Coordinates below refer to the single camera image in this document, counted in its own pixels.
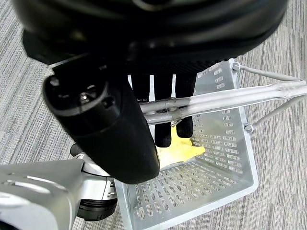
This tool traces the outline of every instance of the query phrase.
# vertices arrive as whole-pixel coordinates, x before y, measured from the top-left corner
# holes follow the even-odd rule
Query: black finger
[[[171,74],[154,76],[154,96],[156,100],[169,98],[172,95],[173,76]],[[169,147],[172,142],[171,123],[155,126],[154,139],[158,147]]]
[[[138,102],[149,102],[149,75],[131,75],[133,92]]]
[[[177,74],[176,75],[176,97],[193,96],[196,82],[196,74]],[[192,117],[184,118],[177,124],[177,135],[180,138],[190,138],[193,135]]]

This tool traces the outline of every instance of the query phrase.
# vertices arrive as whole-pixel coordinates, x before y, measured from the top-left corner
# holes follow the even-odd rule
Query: metal rod
[[[260,120],[258,120],[257,122],[255,122],[254,124],[252,124],[254,127],[257,127],[258,125],[260,125],[261,123],[269,120],[270,118],[272,118],[273,116],[280,114],[281,112],[283,112],[284,110],[290,108],[292,105],[298,103],[299,101],[303,100],[304,98],[306,98],[306,95],[302,95],[302,96],[298,96],[295,98],[290,99],[289,101],[285,102],[284,104],[282,104],[281,106],[279,106],[278,108],[274,109],[272,112],[268,113],[267,115],[265,115],[263,118],[261,118]]]
[[[261,92],[271,92],[272,90],[280,90],[284,88],[290,89],[293,87],[303,86],[303,85],[305,85],[305,82],[299,80],[290,81],[290,82],[281,82],[281,83],[269,84],[266,86],[239,88],[239,89],[225,90],[220,92],[206,93],[192,97],[150,102],[146,104],[141,104],[140,107],[142,112],[145,114],[152,111],[159,111],[174,107],[190,106],[193,104],[202,104],[205,102],[211,102],[216,100],[225,100],[228,99],[229,97],[242,97],[242,96],[245,97],[247,95],[257,94]]]
[[[251,104],[258,104],[265,101],[288,99],[307,94],[306,85],[295,88],[279,87],[278,89],[276,89],[275,86],[275,84],[269,86],[272,87],[271,91],[259,92],[256,94],[246,94],[244,96],[232,96],[231,94],[228,94],[223,99],[219,98],[208,102],[191,105],[189,104],[187,107],[177,109],[171,112],[145,115],[145,118],[149,125],[155,125],[170,121],[181,120],[185,117],[196,114],[211,113],[224,109],[233,109]]]
[[[261,76],[264,77],[268,77],[268,78],[273,78],[276,80],[281,80],[281,81],[296,81],[296,80],[302,80],[296,77],[292,77],[292,76],[288,76],[288,75],[284,75],[284,74],[279,74],[279,73],[273,73],[273,72],[268,72],[268,71],[263,71],[263,70],[259,70],[259,69],[253,69],[247,66],[242,66],[240,65],[240,63],[235,62],[233,64],[233,70],[245,70],[247,72],[250,73],[255,73],[255,74],[259,74]]]

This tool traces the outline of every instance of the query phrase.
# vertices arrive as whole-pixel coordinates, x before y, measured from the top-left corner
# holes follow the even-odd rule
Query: gray carpet
[[[26,57],[21,32],[10,2],[0,1],[0,163],[67,159],[73,141],[41,97],[41,83],[50,70]],[[238,60],[306,79],[306,42],[307,1],[292,0],[278,31]],[[271,80],[242,73],[240,82],[246,87]],[[255,122],[280,104],[250,106],[248,120]],[[260,181],[256,192],[170,229],[307,229],[306,104],[306,100],[300,102],[252,133]],[[118,208],[103,221],[77,219],[74,225],[74,230],[100,229],[123,229]]]

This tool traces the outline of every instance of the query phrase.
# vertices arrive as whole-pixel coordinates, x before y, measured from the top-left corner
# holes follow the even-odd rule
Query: yellow cloth
[[[192,146],[190,138],[178,137],[176,127],[171,128],[171,136],[172,142],[169,147],[157,147],[160,159],[160,169],[170,164],[187,161],[192,157],[203,154],[205,152],[205,148],[203,146]]]

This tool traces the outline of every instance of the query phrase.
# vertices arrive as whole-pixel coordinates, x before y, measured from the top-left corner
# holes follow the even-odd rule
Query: white plastic basket
[[[233,60],[198,73],[194,95],[238,88]],[[195,146],[205,153],[142,184],[116,181],[126,230],[162,230],[221,207],[258,187],[243,108],[193,117]]]

